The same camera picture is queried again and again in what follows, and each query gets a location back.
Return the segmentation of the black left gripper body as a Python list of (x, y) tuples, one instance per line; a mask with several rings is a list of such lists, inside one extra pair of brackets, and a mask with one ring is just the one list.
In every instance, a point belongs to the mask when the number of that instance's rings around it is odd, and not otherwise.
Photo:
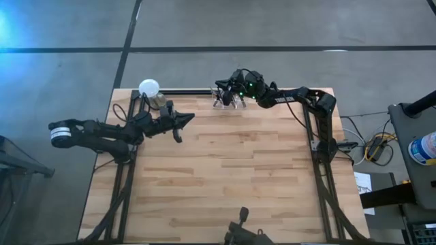
[(156, 123), (156, 135), (171, 131), (176, 142), (183, 141), (180, 136), (181, 121), (177, 116), (177, 111), (174, 109), (173, 101), (167, 101), (165, 106), (159, 108), (159, 117), (156, 119)]

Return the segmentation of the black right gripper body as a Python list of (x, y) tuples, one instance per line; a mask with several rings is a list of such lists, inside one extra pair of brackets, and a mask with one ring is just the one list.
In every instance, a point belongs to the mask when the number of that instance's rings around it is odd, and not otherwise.
[(243, 98), (258, 99), (265, 93), (266, 84), (263, 75), (256, 71), (237, 69), (229, 78), (234, 79), (231, 84), (232, 90), (229, 92), (238, 93)]

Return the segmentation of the clear acrylic organizer box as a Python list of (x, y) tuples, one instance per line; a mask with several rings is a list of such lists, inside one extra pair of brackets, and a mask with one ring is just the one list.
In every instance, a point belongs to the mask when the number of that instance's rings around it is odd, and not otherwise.
[[(243, 97), (242, 95), (240, 95), (238, 93), (232, 93), (229, 91), (223, 91), (219, 88), (218, 88), (218, 91), (219, 91), (219, 99), (216, 99), (214, 96), (212, 96), (212, 98), (214, 99), (214, 102), (213, 102), (214, 108), (218, 108), (218, 109), (222, 109), (222, 110), (244, 110), (244, 109), (246, 109), (246, 108), (243, 108), (241, 103), (240, 103), (240, 97)], [(239, 99), (238, 109), (234, 109), (234, 107), (233, 107), (233, 104), (232, 104), (233, 97), (238, 97), (238, 99)]]

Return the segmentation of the white mushroom table lamp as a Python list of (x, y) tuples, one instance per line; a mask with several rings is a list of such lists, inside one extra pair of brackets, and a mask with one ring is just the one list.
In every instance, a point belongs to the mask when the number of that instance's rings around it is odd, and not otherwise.
[(160, 92), (160, 85), (154, 79), (143, 80), (139, 87), (139, 93), (141, 97), (145, 97), (145, 100), (151, 106), (153, 110), (158, 110), (160, 107), (166, 105), (166, 98)]

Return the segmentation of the black power adapter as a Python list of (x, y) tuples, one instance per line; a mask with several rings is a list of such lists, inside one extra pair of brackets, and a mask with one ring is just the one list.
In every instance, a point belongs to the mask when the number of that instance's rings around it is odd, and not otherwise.
[(377, 161), (382, 155), (385, 145), (385, 139), (382, 136), (376, 136), (368, 144), (367, 148), (367, 159), (370, 161)]

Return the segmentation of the white paper sheet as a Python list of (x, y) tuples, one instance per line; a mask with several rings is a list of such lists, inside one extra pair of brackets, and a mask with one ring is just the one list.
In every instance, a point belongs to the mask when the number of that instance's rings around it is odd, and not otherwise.
[[(364, 174), (360, 172), (354, 172), (354, 177), (358, 189), (359, 194), (365, 194), (372, 192), (372, 185), (371, 185), (371, 175), (370, 174)], [(366, 215), (375, 215), (375, 208), (364, 208), (364, 213)]]

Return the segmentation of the dark glass side table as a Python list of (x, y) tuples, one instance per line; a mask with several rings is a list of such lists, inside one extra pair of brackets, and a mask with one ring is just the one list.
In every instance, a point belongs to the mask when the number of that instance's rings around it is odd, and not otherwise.
[(53, 168), (46, 167), (12, 140), (0, 135), (0, 245), (4, 245), (9, 236), (33, 175), (51, 178), (54, 172)]

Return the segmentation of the dark grey cart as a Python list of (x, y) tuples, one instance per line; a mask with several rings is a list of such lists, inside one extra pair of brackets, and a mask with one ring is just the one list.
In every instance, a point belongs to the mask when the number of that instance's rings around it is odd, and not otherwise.
[(427, 210), (436, 210), (436, 164), (422, 165), (412, 159), (408, 146), (414, 140), (436, 132), (436, 109), (424, 110), (420, 117), (410, 118), (399, 104), (388, 106), (403, 160), (416, 196), (416, 202)]

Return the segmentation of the black round tube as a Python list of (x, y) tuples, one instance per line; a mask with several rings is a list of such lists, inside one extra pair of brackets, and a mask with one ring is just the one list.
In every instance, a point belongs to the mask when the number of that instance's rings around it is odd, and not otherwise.
[(420, 117), (421, 112), (433, 106), (436, 106), (436, 90), (413, 103), (405, 103), (403, 111), (408, 117), (417, 118)]

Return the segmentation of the black bench bar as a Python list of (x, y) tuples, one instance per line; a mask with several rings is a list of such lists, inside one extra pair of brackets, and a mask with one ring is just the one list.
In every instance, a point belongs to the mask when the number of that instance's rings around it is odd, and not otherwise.
[(411, 183), (400, 184), (378, 191), (360, 194), (362, 207), (375, 208), (404, 203), (416, 204), (416, 197)]

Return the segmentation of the blue white wipes canister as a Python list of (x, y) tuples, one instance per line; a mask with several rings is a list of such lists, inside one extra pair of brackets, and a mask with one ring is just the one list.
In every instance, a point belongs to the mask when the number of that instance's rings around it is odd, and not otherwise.
[(408, 153), (418, 164), (436, 165), (436, 131), (412, 141), (408, 146)]

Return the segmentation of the black equipment rack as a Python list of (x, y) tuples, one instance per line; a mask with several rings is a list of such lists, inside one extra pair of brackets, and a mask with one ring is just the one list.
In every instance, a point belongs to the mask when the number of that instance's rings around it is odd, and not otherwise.
[(436, 245), (436, 223), (407, 223), (402, 230), (403, 239), (409, 245)]

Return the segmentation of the black aluminium table frame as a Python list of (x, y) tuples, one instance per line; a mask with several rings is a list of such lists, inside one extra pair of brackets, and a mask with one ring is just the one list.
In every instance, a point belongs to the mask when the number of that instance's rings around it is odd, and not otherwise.
[(260, 108), (213, 107), (200, 89), (165, 90), (179, 112), (194, 114), (182, 130), (139, 147), (127, 219), (112, 237), (127, 243), (220, 243), (240, 209), (245, 228), (273, 241), (323, 242), (315, 175), (299, 103)]

